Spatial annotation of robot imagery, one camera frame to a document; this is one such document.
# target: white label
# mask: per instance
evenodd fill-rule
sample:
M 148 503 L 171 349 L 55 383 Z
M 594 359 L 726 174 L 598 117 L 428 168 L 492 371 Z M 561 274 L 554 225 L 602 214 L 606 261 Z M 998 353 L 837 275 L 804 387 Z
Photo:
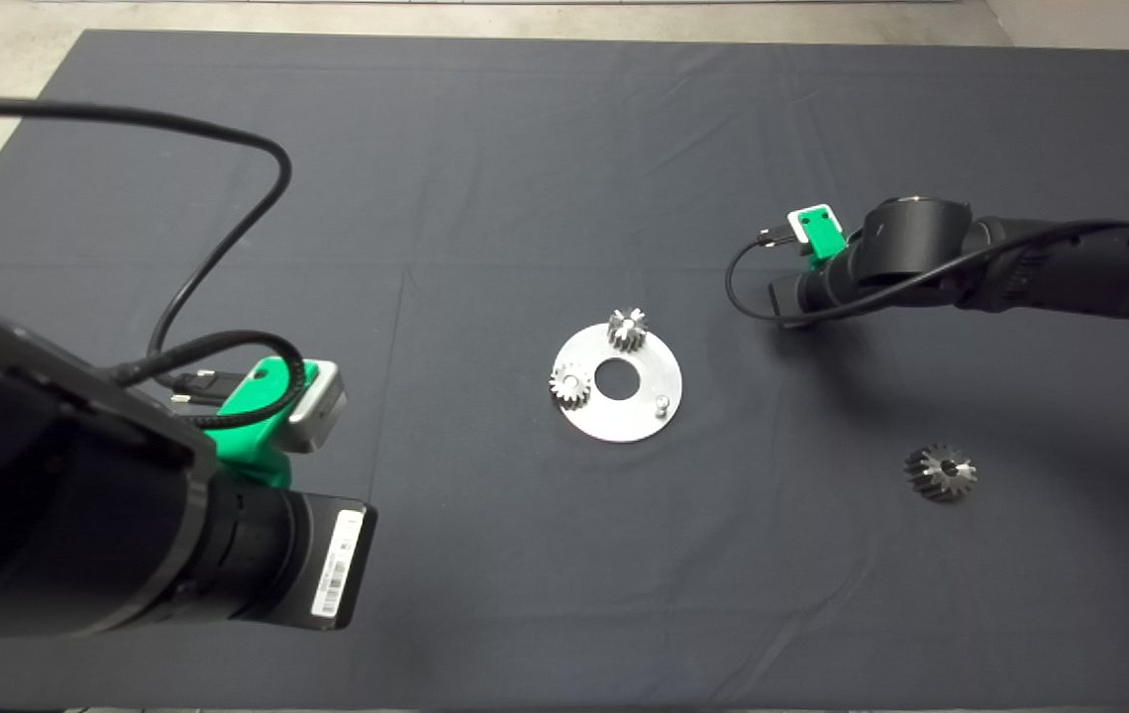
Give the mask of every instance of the white label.
M 343 582 L 349 578 L 352 552 L 358 547 L 358 534 L 361 532 L 361 516 L 358 510 L 340 510 L 334 519 L 331 545 L 323 564 L 323 579 L 318 582 L 318 590 L 314 592 L 314 606 L 310 607 L 310 614 L 315 617 L 331 619 L 340 609 Z

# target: spur gear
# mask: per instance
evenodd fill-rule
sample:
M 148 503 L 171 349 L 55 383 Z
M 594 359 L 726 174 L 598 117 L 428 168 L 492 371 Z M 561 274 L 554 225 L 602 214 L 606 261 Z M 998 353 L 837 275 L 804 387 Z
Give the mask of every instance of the spur gear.
M 577 364 L 560 364 L 552 369 L 552 397 L 562 410 L 577 410 L 592 396 L 592 375 Z
M 620 352 L 633 352 L 642 346 L 648 334 L 648 320 L 640 307 L 629 311 L 614 310 L 609 316 L 609 343 Z
M 955 502 L 978 482 L 978 468 L 962 451 L 946 443 L 914 451 L 908 456 L 904 470 L 912 491 L 936 502 Z

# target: metal disk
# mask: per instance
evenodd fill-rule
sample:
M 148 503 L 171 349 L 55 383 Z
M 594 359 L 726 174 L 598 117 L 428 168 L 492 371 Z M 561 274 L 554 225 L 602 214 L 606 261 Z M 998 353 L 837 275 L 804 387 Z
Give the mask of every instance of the metal disk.
M 560 373 L 560 369 L 570 366 L 595 375 L 603 362 L 621 360 L 640 375 L 640 388 L 631 398 L 614 400 L 593 387 L 585 403 L 572 407 L 560 403 L 560 412 L 583 433 L 601 441 L 641 441 L 665 428 L 679 410 L 683 396 L 679 361 L 655 334 L 646 333 L 638 346 L 623 351 L 610 342 L 609 331 L 610 324 L 605 322 L 571 336 L 557 353 L 552 372 Z

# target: silver gear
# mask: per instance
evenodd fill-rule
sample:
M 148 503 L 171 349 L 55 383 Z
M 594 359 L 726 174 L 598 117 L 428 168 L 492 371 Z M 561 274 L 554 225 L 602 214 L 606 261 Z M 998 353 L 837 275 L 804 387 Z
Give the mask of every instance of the silver gear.
M 629 311 L 614 310 L 609 316 L 609 343 L 619 352 L 633 352 L 642 346 L 648 334 L 648 320 L 640 307 Z
M 914 451 L 908 456 L 904 470 L 912 491 L 936 502 L 955 502 L 978 482 L 978 468 L 962 451 L 946 443 Z
M 562 410 L 577 410 L 592 396 L 592 375 L 577 364 L 560 364 L 552 369 L 548 385 Z

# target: cable connector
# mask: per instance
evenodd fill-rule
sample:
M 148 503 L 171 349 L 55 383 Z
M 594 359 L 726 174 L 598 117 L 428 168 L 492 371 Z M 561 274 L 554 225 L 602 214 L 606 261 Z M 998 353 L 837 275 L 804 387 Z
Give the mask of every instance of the cable connector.
M 193 375 L 181 375 L 173 382 L 173 403 L 198 403 L 199 406 L 221 406 L 247 375 L 233 371 L 200 369 Z

